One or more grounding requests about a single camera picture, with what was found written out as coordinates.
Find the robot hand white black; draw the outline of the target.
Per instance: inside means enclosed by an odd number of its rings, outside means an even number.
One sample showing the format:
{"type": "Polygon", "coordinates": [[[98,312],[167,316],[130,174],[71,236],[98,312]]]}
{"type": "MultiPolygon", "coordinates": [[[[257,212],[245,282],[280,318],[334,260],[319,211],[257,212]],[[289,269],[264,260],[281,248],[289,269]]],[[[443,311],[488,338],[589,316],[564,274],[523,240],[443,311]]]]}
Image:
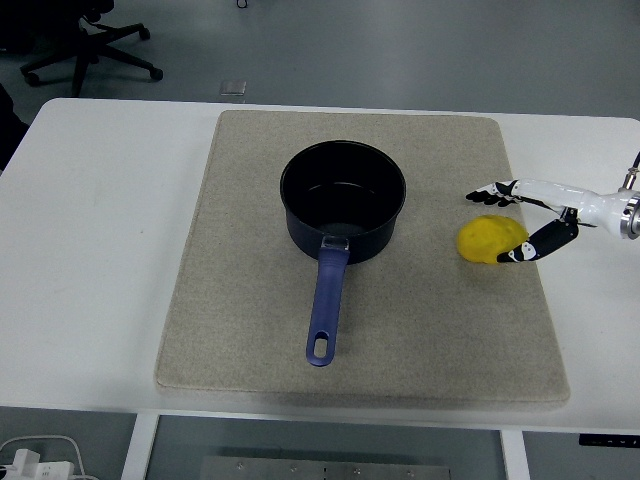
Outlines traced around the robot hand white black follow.
{"type": "Polygon", "coordinates": [[[499,263],[544,258],[575,240],[581,226],[601,227],[621,239],[639,237],[639,193],[629,189],[600,195],[559,183],[519,179],[491,183],[468,193],[466,198],[498,207],[529,203],[558,215],[520,245],[498,254],[499,263]]]}

